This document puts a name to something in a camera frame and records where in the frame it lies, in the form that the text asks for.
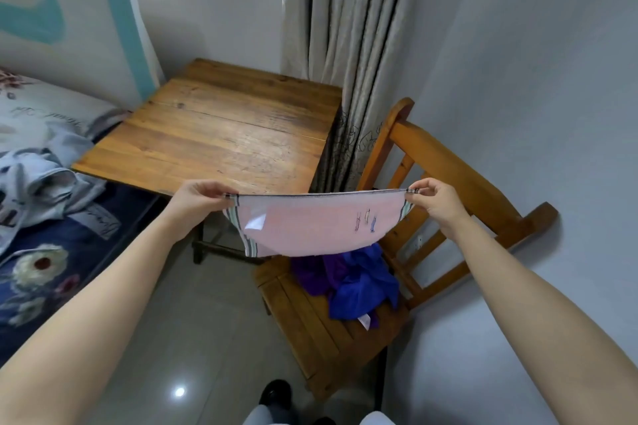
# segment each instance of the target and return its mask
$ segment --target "floor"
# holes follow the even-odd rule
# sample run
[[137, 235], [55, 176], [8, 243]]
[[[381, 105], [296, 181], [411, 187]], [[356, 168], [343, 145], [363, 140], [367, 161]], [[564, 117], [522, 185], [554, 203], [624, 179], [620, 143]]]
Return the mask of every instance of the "floor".
[[[207, 234], [220, 224], [214, 220]], [[219, 243], [240, 248], [239, 236]], [[254, 266], [208, 255], [195, 265], [179, 243], [107, 390], [87, 425], [238, 424], [272, 379], [286, 379], [300, 425], [328, 415], [358, 424], [372, 410], [374, 366], [323, 405], [252, 283]]]

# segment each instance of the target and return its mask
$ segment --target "white pants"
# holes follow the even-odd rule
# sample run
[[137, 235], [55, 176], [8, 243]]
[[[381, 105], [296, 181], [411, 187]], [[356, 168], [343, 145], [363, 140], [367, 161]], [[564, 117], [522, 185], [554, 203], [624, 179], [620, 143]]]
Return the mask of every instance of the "white pants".
[[[275, 425], [272, 420], [268, 407], [257, 405], [244, 421], [244, 425]], [[361, 421], [361, 425], [394, 425], [394, 422], [381, 412], [372, 412]]]

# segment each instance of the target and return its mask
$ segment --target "hand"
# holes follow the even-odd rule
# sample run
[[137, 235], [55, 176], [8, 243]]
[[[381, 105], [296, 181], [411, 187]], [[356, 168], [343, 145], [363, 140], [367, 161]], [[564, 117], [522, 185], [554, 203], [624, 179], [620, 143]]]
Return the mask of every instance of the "hand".
[[410, 188], [419, 188], [419, 193], [406, 194], [405, 199], [427, 210], [438, 222], [445, 237], [456, 242], [459, 227], [473, 222], [453, 186], [425, 178], [414, 182]]
[[233, 206], [223, 194], [238, 193], [215, 180], [186, 180], [177, 190], [157, 220], [170, 228], [175, 242], [188, 235], [211, 212]]

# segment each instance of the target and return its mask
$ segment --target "person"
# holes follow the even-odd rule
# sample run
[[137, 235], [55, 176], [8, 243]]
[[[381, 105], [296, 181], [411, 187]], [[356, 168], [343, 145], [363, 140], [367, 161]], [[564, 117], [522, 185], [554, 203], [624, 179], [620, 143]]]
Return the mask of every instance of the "person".
[[[425, 208], [461, 249], [496, 322], [558, 422], [636, 423], [638, 369], [618, 345], [490, 238], [454, 188], [433, 178], [411, 188], [419, 193], [406, 199]], [[171, 246], [210, 212], [227, 208], [225, 193], [236, 192], [211, 180], [185, 182], [113, 264], [29, 338], [0, 369], [0, 423], [80, 421], [107, 385]], [[290, 410], [284, 389], [282, 383], [267, 387], [247, 423], [272, 423], [271, 409]], [[362, 423], [391, 424], [380, 412]]]

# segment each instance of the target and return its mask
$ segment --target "white and teal headboard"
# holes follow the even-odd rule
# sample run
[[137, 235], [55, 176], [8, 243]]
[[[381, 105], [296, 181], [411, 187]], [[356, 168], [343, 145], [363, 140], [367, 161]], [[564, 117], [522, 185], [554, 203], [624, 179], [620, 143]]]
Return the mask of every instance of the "white and teal headboard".
[[137, 0], [0, 0], [0, 65], [127, 109], [164, 80]]

